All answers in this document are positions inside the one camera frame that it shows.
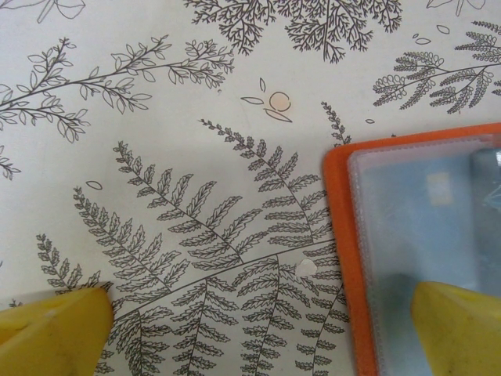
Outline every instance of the tablecloth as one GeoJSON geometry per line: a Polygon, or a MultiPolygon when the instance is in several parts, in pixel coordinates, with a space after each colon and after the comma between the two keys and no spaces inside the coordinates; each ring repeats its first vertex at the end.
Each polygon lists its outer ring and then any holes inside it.
{"type": "Polygon", "coordinates": [[[96,374],[355,374],[322,158],[498,121],[500,16],[1,0],[0,308],[107,289],[96,374]]]}

